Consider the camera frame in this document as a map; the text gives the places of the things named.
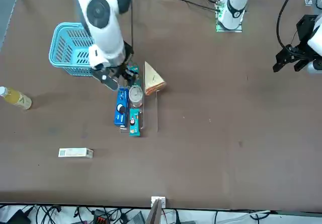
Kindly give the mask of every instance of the metal can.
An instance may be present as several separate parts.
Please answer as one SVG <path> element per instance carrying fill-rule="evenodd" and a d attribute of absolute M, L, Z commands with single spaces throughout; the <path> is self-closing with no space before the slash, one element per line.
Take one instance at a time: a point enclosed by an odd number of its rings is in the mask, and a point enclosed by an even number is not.
<path fill-rule="evenodd" d="M 129 91 L 129 98 L 133 107 L 140 107 L 143 104 L 143 91 L 139 85 L 133 85 Z"/>

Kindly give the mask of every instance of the product label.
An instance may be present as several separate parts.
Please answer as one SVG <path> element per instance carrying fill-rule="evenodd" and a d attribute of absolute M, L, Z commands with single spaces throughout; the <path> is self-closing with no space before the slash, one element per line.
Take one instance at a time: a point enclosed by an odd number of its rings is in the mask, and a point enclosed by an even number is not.
<path fill-rule="evenodd" d="M 31 99 L 29 97 L 27 97 L 26 95 L 20 93 L 19 100 L 14 105 L 27 110 L 31 107 Z"/>

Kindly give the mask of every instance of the white box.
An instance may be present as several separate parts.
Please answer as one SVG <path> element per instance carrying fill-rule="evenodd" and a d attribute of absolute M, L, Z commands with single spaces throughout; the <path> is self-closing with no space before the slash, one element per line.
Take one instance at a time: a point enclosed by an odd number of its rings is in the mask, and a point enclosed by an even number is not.
<path fill-rule="evenodd" d="M 86 147 L 60 148 L 58 157 L 81 157 L 91 159 L 93 157 L 93 150 Z"/>
<path fill-rule="evenodd" d="M 166 207 L 166 197 L 165 196 L 151 196 L 151 207 L 153 206 L 156 200 L 161 200 L 161 208 Z"/>

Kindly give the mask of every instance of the juice bottle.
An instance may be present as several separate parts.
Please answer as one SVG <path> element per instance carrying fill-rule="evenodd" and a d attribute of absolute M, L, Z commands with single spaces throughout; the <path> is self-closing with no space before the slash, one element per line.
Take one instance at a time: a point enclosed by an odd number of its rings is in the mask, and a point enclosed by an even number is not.
<path fill-rule="evenodd" d="M 0 96 L 12 105 L 21 107 L 25 110 L 31 107 L 31 99 L 26 95 L 9 87 L 0 87 Z"/>

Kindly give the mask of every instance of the blue plastic basket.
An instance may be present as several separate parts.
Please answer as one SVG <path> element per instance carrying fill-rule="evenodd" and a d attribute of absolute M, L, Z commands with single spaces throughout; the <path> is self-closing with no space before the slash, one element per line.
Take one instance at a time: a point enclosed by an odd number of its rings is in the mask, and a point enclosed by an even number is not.
<path fill-rule="evenodd" d="M 91 77 L 89 46 L 92 44 L 93 39 L 81 23 L 61 23 L 52 37 L 49 61 L 72 76 Z"/>

